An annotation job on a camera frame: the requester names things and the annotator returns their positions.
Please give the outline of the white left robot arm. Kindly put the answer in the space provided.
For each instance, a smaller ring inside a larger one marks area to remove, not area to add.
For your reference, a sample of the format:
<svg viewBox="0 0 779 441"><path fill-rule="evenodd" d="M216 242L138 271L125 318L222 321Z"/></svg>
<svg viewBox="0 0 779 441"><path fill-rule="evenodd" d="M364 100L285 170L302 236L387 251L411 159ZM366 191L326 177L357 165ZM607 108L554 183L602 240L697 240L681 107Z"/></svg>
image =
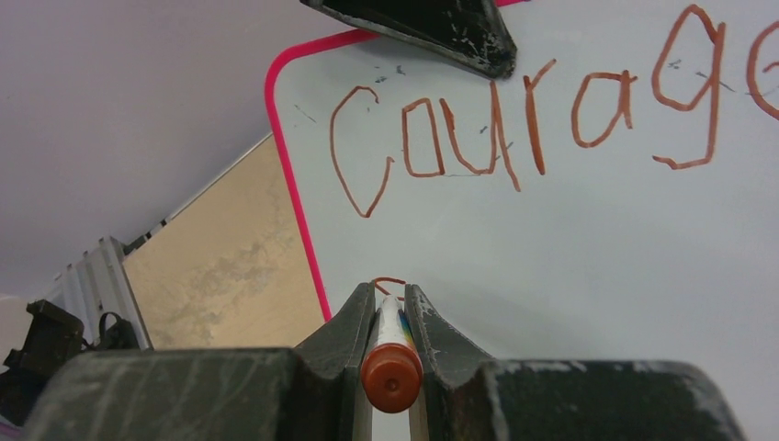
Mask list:
<svg viewBox="0 0 779 441"><path fill-rule="evenodd" d="M492 78L508 76L514 48L499 1L308 1L308 8L446 56ZM54 373L83 353L151 349L123 266L150 239L108 236L58 277L45 298L1 298L1 432L23 425Z"/></svg>

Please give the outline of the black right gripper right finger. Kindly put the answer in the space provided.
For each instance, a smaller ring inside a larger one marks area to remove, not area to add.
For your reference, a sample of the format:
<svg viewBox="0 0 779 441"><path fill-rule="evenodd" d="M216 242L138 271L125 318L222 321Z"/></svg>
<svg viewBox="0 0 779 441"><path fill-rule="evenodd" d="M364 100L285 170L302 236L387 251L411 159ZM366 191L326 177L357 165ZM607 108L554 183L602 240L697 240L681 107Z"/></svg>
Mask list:
<svg viewBox="0 0 779 441"><path fill-rule="evenodd" d="M498 359L409 285L404 309L423 367L414 440L741 440L717 385L665 360Z"/></svg>

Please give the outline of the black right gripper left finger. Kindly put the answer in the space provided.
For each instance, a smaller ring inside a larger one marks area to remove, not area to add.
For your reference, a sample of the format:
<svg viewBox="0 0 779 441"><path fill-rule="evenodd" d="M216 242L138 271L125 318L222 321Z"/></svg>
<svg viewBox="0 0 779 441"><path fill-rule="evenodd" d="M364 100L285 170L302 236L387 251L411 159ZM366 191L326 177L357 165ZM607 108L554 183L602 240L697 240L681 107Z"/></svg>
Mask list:
<svg viewBox="0 0 779 441"><path fill-rule="evenodd" d="M25 440L368 440L359 369L376 312L359 284L293 347L105 351L69 361Z"/></svg>

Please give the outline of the white marker pen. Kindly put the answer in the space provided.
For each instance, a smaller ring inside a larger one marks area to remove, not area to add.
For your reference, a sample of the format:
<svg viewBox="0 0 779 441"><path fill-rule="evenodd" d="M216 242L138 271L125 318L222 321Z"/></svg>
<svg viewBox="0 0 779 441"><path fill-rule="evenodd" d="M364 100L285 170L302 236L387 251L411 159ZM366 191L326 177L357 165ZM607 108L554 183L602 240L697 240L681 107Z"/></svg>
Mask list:
<svg viewBox="0 0 779 441"><path fill-rule="evenodd" d="M367 400L373 407L374 440L395 440L394 423L384 424L386 414L404 413L417 402L422 387L421 358L412 339L403 305L387 296L379 304L360 379Z"/></svg>

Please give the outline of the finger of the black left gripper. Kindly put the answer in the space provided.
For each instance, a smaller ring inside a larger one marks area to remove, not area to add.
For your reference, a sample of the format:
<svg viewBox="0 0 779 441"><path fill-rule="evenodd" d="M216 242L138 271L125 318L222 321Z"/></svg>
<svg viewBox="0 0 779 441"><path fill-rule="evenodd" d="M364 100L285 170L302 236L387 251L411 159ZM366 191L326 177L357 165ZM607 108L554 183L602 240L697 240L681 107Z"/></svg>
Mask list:
<svg viewBox="0 0 779 441"><path fill-rule="evenodd" d="M492 0L308 0L354 28L430 51L490 79L514 73L518 49Z"/></svg>

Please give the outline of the pink framed whiteboard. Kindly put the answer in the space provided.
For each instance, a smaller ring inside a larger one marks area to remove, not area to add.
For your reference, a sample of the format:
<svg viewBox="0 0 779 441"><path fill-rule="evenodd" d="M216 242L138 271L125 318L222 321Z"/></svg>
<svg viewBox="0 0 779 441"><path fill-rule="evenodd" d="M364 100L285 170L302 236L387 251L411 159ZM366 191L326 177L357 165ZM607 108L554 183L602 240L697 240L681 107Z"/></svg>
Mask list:
<svg viewBox="0 0 779 441"><path fill-rule="evenodd" d="M489 80L363 31L265 98L322 314L419 285L496 356L701 368L778 437L778 4L504 1Z"/></svg>

